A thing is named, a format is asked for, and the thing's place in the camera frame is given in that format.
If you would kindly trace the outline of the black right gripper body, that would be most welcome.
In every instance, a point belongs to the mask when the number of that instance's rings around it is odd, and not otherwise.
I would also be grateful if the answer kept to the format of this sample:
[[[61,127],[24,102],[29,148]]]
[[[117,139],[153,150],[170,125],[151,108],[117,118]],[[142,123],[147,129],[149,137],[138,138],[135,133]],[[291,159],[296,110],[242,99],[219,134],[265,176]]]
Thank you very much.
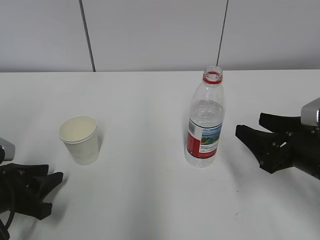
[[[315,126],[280,126],[273,142],[275,153],[272,173],[297,168],[312,177],[320,178],[320,128]]]

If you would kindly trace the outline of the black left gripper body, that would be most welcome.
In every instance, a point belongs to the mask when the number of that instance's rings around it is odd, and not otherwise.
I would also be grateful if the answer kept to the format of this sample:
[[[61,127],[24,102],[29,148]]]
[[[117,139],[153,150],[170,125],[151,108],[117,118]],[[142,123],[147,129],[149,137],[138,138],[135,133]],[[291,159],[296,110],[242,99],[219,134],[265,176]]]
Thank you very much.
[[[23,215],[38,213],[38,194],[33,189],[33,178],[23,168],[0,168],[0,212],[13,211]]]

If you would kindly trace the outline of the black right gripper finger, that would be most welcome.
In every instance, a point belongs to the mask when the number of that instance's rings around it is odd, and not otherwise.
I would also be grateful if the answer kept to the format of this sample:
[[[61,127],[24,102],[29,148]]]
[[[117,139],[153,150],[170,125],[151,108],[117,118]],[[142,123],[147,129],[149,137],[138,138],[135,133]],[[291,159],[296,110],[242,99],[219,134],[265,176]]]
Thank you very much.
[[[279,116],[263,112],[259,116],[259,125],[277,134],[294,133],[302,128],[299,116]]]
[[[285,134],[237,125],[235,136],[252,152],[264,171],[273,174],[290,167],[290,147]]]

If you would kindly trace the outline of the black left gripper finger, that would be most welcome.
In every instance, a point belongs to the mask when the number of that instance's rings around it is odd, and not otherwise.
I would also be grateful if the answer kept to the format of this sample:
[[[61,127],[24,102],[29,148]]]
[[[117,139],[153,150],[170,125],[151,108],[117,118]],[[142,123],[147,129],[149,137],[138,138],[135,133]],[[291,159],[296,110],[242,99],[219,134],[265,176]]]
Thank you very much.
[[[49,165],[39,164],[39,165],[22,165],[9,163],[7,164],[7,172],[19,176],[19,177],[44,177],[48,175]]]
[[[52,213],[53,204],[44,202],[50,194],[63,181],[62,172],[46,176],[33,176],[23,188],[22,214],[43,220]]]

